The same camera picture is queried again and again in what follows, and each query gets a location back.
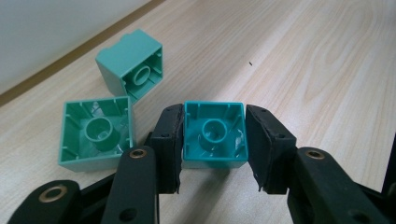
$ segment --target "plastic block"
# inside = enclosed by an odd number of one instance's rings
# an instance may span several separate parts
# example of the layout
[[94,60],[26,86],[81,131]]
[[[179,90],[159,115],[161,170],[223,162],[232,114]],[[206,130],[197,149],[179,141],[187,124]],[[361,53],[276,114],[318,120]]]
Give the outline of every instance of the plastic block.
[[64,103],[59,164],[75,172],[116,168],[134,145],[129,97]]
[[117,96],[130,96],[134,104],[163,79],[163,45],[136,30],[102,49],[96,63],[108,89]]
[[184,104],[183,168],[238,168],[248,160],[241,103]]

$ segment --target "teal plastic block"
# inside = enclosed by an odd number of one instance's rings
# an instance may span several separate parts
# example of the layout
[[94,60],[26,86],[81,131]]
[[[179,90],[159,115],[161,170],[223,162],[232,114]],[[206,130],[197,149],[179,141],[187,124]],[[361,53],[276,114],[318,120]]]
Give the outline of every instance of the teal plastic block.
[[96,63],[108,89],[116,96],[130,96],[134,104],[163,79],[163,45],[136,30],[102,49]]
[[59,164],[75,172],[116,168],[134,145],[129,97],[64,103]]
[[185,102],[183,168],[238,168],[248,160],[241,103]]

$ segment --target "white wall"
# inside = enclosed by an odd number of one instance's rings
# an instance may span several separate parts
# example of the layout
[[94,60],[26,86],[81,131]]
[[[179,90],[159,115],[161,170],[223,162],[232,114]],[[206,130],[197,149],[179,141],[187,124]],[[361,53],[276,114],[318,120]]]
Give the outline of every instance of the white wall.
[[0,0],[0,94],[149,0]]

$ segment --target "wood grain surface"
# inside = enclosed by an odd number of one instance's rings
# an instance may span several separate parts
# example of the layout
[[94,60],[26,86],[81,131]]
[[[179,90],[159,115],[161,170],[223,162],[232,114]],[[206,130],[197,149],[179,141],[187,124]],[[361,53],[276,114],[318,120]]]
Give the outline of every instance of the wood grain surface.
[[[259,105],[298,147],[330,152],[354,181],[381,190],[396,132],[395,11],[394,0],[164,1],[0,107],[0,223],[51,180],[85,188],[114,173],[57,164],[63,104],[112,96],[94,58],[137,28],[163,43],[164,64],[163,81],[134,105],[139,143],[169,105]],[[248,164],[180,177],[180,194],[160,197],[164,224],[291,223],[286,196],[258,192]]]

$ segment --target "clamp jaw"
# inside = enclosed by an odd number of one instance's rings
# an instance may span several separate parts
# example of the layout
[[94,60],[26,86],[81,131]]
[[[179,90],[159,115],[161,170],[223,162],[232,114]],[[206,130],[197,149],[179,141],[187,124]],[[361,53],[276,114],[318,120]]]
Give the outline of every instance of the clamp jaw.
[[[123,152],[114,175],[82,190],[70,180],[49,182],[9,223],[159,223],[159,194],[180,186],[183,117],[183,105],[165,108],[145,145]],[[395,223],[395,144],[379,193],[354,183],[329,153],[297,148],[270,111],[247,105],[246,126],[248,163],[259,190],[288,193],[294,223]]]

